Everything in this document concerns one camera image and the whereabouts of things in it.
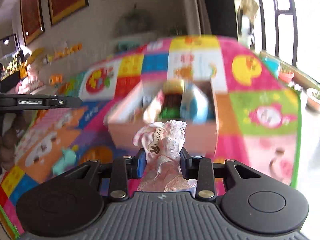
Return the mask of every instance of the yellow square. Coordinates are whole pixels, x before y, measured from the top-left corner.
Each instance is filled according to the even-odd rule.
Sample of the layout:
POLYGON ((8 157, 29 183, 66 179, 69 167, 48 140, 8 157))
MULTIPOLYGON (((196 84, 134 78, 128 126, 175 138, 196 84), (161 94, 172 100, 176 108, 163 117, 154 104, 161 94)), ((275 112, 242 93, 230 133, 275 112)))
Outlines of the yellow square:
POLYGON ((4 178, 1 183, 1 187, 8 197, 10 197, 11 193, 14 191, 24 174, 25 173, 22 169, 20 169, 18 166, 14 166, 8 173, 8 175, 4 178))
POLYGON ((143 58, 144 58, 143 54, 123 57, 120 64, 118 77, 140 76, 143 58))
POLYGON ((169 51, 220 48, 215 36, 181 36, 173 38, 169 51))

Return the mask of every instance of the pink cartoon animal print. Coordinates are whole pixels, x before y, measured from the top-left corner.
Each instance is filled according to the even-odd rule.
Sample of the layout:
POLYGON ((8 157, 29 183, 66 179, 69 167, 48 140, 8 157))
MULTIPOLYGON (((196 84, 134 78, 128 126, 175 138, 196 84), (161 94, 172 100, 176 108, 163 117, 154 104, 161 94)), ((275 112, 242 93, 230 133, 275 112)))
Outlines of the pink cartoon animal print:
POLYGON ((271 104, 270 106, 259 106, 249 113, 249 118, 251 122, 270 129, 276 129, 297 120, 297 116, 293 114, 282 114, 281 108, 282 105, 278 103, 271 104))

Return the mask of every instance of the red square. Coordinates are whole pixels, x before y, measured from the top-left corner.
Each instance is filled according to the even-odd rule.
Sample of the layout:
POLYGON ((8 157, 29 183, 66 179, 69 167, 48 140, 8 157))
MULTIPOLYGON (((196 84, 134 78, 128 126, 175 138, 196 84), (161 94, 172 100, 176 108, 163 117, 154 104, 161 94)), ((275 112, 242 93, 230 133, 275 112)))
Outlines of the red square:
POLYGON ((4 206, 4 204, 7 202, 8 200, 8 196, 7 194, 4 192, 3 188, 0 187, 0 206, 4 206))
POLYGON ((125 97, 139 82, 140 76, 118 77, 115 98, 125 97))

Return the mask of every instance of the open storage box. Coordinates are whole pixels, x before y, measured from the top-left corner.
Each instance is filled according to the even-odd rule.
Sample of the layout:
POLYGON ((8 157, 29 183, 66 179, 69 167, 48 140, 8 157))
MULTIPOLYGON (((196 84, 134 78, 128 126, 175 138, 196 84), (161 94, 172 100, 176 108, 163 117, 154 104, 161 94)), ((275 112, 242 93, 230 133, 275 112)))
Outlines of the open storage box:
MULTIPOLYGON (((184 147, 191 153, 214 153, 217 146, 219 126, 212 81, 193 81, 193 83, 207 95, 209 101, 214 105, 215 118, 202 124, 192 123, 187 120, 184 147)), ((110 114, 105 116, 104 125, 108 127, 116 147, 138 149, 133 145, 132 139, 136 132, 147 124, 143 122, 142 118, 135 122, 130 122, 129 120, 134 111, 141 105, 143 99, 156 97, 163 88, 163 84, 164 81, 141 81, 110 114)))

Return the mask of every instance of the yellow chick print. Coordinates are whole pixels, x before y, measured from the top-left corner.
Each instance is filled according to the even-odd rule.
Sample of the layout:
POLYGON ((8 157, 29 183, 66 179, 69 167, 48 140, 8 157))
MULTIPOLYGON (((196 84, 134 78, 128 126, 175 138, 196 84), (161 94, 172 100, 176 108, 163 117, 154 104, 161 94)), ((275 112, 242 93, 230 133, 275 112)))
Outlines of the yellow chick print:
POLYGON ((232 62, 233 77, 243 86, 251 86, 252 78, 259 77, 261 71, 261 63, 253 56, 240 55, 235 57, 232 62))

